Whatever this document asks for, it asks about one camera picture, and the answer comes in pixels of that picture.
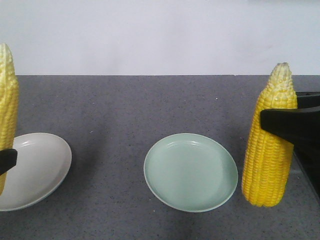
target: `plate rim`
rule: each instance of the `plate rim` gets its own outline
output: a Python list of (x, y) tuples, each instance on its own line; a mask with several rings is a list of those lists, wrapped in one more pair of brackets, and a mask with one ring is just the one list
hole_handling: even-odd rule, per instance
[(50, 137), (56, 138), (59, 141), (61, 141), (66, 146), (65, 149), (67, 150), (68, 154), (70, 155), (70, 158), (68, 157), (67, 161), (65, 162), (65, 163), (67, 163), (67, 168), (66, 168), (67, 170), (65, 173), (63, 173), (63, 177), (59, 180), (59, 182), (54, 187), (52, 187), (49, 191), (47, 191), (44, 195), (42, 195), (41, 197), (38, 197), (37, 199), (35, 199), (27, 204), (18, 206), (18, 207), (0, 208), (0, 212), (11, 212), (11, 211), (16, 211), (16, 210), (21, 210), (21, 209), (25, 209), (25, 208), (31, 207), (31, 206), (39, 203), (40, 201), (44, 200), (49, 195), (51, 195), (62, 184), (62, 182), (65, 180), (65, 178), (70, 170), (71, 163), (72, 163), (72, 151), (71, 151), (71, 148), (66, 140), (64, 140), (62, 137), (60, 137), (58, 135), (48, 133), (48, 132), (31, 132), (31, 133), (26, 133), (23, 135), (16, 136), (13, 140), (13, 143), (15, 142), (16, 139), (24, 138), (24, 137), (27, 137), (30, 135), (46, 135), (46, 136), (50, 136)]
[[(230, 194), (228, 195), (228, 197), (226, 197), (222, 202), (220, 202), (219, 204), (217, 205), (214, 205), (212, 207), (209, 207), (209, 208), (206, 208), (206, 209), (200, 209), (200, 210), (189, 210), (189, 209), (184, 209), (184, 208), (180, 208), (180, 207), (176, 207), (168, 202), (166, 202), (165, 200), (163, 200), (154, 190), (153, 188), (151, 187), (151, 184), (149, 183), (148, 181), (148, 178), (147, 178), (147, 174), (146, 174), (146, 162), (147, 162), (147, 159), (148, 159), (148, 156), (149, 154), (151, 153), (151, 151), (162, 141), (168, 139), (168, 138), (172, 138), (174, 136), (197, 136), (197, 137), (201, 137), (201, 138), (204, 138), (204, 139), (207, 139), (209, 141), (211, 141), (212, 143), (214, 144), (217, 144), (224, 152), (226, 152), (230, 159), (231, 159), (231, 162), (232, 162), (232, 165), (234, 166), (234, 170), (235, 170), (235, 173), (236, 173), (236, 181), (234, 183), (234, 186), (230, 192)], [(188, 213), (203, 213), (203, 212), (208, 212), (208, 211), (211, 211), (211, 210), (214, 210), (220, 206), (222, 206), (223, 204), (225, 204), (232, 196), (233, 194), (235, 193), (236, 189), (237, 189), (237, 186), (238, 186), (238, 183), (239, 183), (239, 173), (238, 173), (238, 168), (237, 168), (237, 165), (236, 165), (236, 162), (234, 160), (234, 158), (232, 157), (232, 155), (229, 153), (229, 151), (224, 147), (222, 146), (219, 142), (213, 140), (212, 138), (210, 137), (207, 137), (207, 136), (204, 136), (204, 135), (201, 135), (201, 134), (197, 134), (197, 133), (190, 133), (190, 132), (182, 132), (182, 133), (175, 133), (175, 134), (172, 134), (172, 135), (168, 135), (168, 136), (165, 136), (163, 138), (161, 138), (160, 140), (158, 140), (156, 143), (154, 143), (152, 145), (152, 147), (148, 150), (145, 158), (144, 158), (144, 163), (143, 163), (143, 175), (144, 175), (144, 179), (146, 181), (146, 184), (147, 186), (149, 187), (149, 189), (151, 190), (151, 192), (153, 193), (153, 195), (155, 197), (157, 197), (161, 202), (163, 202), (165, 205), (173, 208), (173, 209), (176, 209), (176, 210), (179, 210), (179, 211), (183, 211), (183, 212), (188, 212)]]

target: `light green plate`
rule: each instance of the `light green plate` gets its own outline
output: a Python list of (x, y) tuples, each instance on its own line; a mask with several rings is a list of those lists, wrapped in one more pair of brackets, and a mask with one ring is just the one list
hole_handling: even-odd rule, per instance
[(229, 152), (216, 141), (179, 133), (158, 141), (145, 157), (144, 177), (153, 194), (185, 212), (205, 212), (234, 193), (238, 171)]

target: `plate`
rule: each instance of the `plate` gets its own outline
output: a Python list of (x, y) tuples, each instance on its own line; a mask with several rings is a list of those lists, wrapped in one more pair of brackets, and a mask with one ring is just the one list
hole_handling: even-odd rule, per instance
[(16, 166), (6, 175), (0, 211), (32, 206), (62, 183), (71, 165), (71, 149), (61, 137), (44, 132), (14, 138)]
[(185, 212), (206, 212), (223, 205), (238, 184), (238, 170), (219, 143), (194, 133), (167, 136), (147, 153), (144, 177), (153, 194)]

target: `speckled gray surface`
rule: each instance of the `speckled gray surface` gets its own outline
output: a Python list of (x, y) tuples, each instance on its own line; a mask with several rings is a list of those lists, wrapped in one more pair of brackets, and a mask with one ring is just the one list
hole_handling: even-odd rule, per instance
[[(72, 165), (41, 202), (0, 212), (0, 239), (314, 240), (320, 205), (293, 161), (283, 200), (251, 206), (238, 184), (223, 206), (186, 213), (159, 201), (143, 175), (161, 138), (196, 133), (221, 143), (243, 168), (248, 132), (267, 76), (20, 76), (16, 135), (64, 138)], [(295, 76), (297, 91), (320, 90), (320, 76)]]

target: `yellow corn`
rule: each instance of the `yellow corn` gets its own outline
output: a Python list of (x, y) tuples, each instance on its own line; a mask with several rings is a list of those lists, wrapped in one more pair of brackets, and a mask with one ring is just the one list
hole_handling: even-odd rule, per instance
[[(15, 75), (12, 53), (5, 43), (0, 44), (0, 150), (11, 149), (17, 125), (19, 83)], [(0, 194), (7, 173), (0, 175)]]
[(297, 96), (289, 65), (279, 63), (260, 93), (249, 133), (242, 176), (242, 193), (258, 207), (277, 205), (285, 192), (293, 145), (260, 127), (264, 109), (296, 109)]

